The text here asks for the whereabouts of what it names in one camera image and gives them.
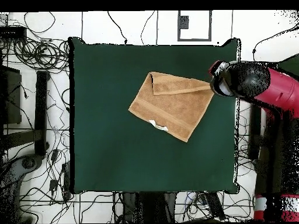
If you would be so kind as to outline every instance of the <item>green table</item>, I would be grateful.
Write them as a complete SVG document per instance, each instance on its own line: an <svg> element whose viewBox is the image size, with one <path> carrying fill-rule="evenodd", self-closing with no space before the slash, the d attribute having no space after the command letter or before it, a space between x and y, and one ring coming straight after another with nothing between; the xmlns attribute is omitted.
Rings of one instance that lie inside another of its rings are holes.
<svg viewBox="0 0 299 224"><path fill-rule="evenodd" d="M233 189L234 98L213 96L188 143L128 108L151 71L209 82L216 60L236 60L236 39L222 47L69 44L75 193Z"/></svg>

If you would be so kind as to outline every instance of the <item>white tag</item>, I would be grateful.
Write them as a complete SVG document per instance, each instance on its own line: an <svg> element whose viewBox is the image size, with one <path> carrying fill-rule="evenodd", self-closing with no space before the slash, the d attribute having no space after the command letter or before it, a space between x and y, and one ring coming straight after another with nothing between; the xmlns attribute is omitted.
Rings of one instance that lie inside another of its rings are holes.
<svg viewBox="0 0 299 224"><path fill-rule="evenodd" d="M157 129L159 129L159 130L162 130L162 131L168 131L168 129L167 129L166 126L163 127L163 126L158 126L158 125L156 125L155 120L149 120L149 122L150 122L154 127L156 127Z"/></svg>

